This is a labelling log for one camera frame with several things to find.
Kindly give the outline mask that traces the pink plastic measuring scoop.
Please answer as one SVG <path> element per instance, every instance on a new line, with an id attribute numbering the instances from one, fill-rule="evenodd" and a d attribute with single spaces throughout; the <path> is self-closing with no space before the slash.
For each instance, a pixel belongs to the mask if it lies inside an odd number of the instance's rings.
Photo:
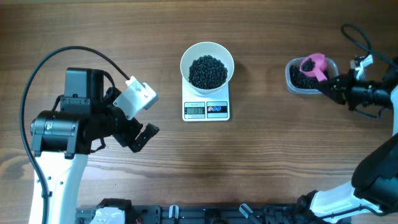
<path id="1" fill-rule="evenodd" d="M 304 61 L 306 61 L 308 58 L 311 58 L 314 62 L 315 62 L 315 68 L 310 71 L 310 72 L 303 72 L 301 70 L 301 65 L 304 63 Z M 324 71 L 327 69 L 327 62 L 326 62 L 326 58 L 323 54 L 321 53 L 315 53 L 315 54 L 311 54 L 308 57 L 305 57 L 305 59 L 301 62 L 300 66 L 299 66 L 299 70 L 306 75 L 307 77 L 311 77 L 314 78 L 316 77 L 318 82 L 327 80 L 328 78 L 326 77 L 326 75 L 324 74 Z"/>

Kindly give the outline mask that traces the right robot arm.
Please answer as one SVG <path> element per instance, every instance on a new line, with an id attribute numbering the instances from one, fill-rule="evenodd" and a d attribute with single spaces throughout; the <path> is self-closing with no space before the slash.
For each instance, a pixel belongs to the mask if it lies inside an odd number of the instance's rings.
<path id="1" fill-rule="evenodd" d="M 397 68 L 390 67 L 381 82 L 359 81 L 354 72 L 317 84 L 317 89 L 354 111 L 376 105 L 397 114 Z M 397 121 L 392 137 L 364 158 L 351 181 L 327 191 L 302 196 L 295 208 L 296 223 L 338 223 L 361 213 L 379 217 L 397 212 Z"/>

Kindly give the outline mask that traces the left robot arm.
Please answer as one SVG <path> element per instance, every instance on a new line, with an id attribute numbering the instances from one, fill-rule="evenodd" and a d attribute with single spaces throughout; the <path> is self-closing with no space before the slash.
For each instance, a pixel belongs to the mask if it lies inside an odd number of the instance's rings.
<path id="1" fill-rule="evenodd" d="M 153 124 L 135 118 L 149 109 L 157 93 L 146 83 L 131 77 L 127 88 L 104 89 L 108 72 L 89 68 L 68 68 L 65 92 L 50 111 L 42 111 L 30 126 L 32 151 L 44 175 L 35 179 L 30 223 L 74 223 L 78 189 L 91 143 L 112 136 L 122 147 L 139 152 L 159 132 Z M 41 205 L 47 187 L 47 204 Z"/>

